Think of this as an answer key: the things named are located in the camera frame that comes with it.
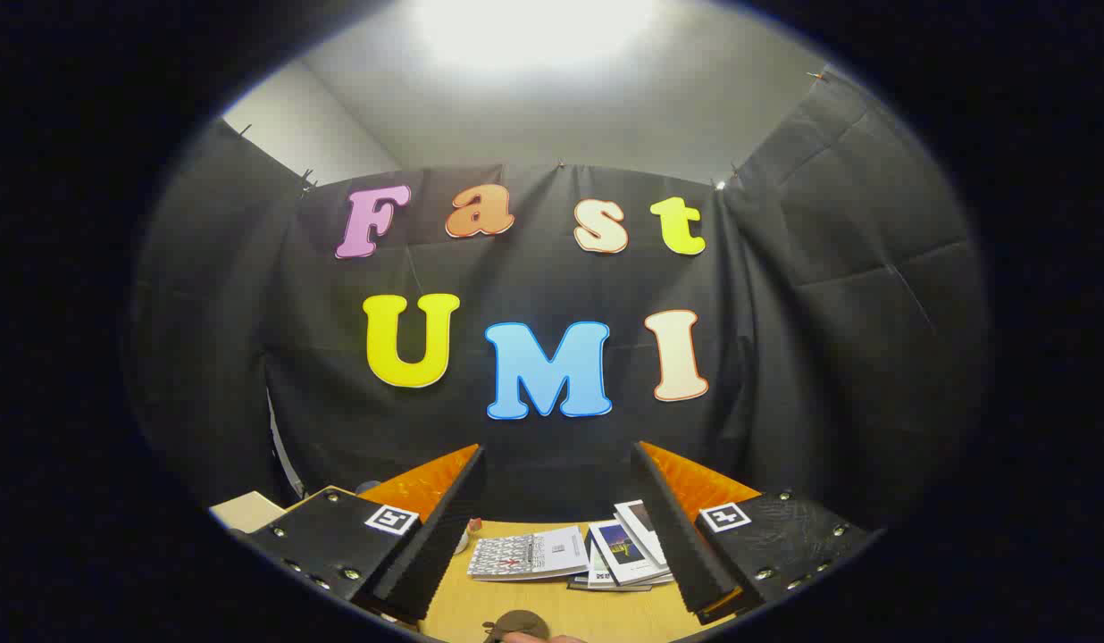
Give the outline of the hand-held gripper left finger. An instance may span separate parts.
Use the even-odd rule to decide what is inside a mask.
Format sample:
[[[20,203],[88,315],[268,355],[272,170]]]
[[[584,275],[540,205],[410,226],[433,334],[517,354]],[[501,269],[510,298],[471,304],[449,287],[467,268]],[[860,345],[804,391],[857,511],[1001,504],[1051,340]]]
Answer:
[[[240,541],[323,595],[417,623],[477,513],[478,444],[355,494],[327,486]]]

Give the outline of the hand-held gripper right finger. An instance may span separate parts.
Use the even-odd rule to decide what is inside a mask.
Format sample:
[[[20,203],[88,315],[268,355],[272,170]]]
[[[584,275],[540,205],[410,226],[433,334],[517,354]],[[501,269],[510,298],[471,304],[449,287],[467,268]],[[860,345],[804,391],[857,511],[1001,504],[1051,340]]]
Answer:
[[[647,442],[631,447],[631,477],[703,625],[804,593],[879,537],[797,491],[756,491]]]

